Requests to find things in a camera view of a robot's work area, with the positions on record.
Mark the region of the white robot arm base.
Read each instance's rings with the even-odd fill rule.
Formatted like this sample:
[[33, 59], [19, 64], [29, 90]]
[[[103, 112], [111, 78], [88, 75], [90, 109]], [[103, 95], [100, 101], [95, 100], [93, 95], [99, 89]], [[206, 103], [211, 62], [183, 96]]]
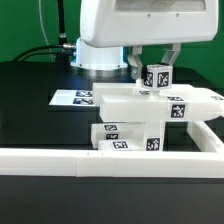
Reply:
[[88, 76], [113, 76], [127, 67], [122, 47], [95, 48], [87, 45], [82, 38], [77, 39], [74, 59], [70, 62], [73, 72]]

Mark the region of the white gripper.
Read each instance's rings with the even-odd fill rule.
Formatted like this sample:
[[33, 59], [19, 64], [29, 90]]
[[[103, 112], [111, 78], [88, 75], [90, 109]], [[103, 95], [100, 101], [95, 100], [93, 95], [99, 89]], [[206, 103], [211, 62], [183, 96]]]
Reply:
[[186, 42], [210, 41], [219, 0], [82, 0], [80, 35], [93, 47], [127, 48], [131, 77], [141, 77], [144, 45], [167, 44], [160, 65], [172, 66]]

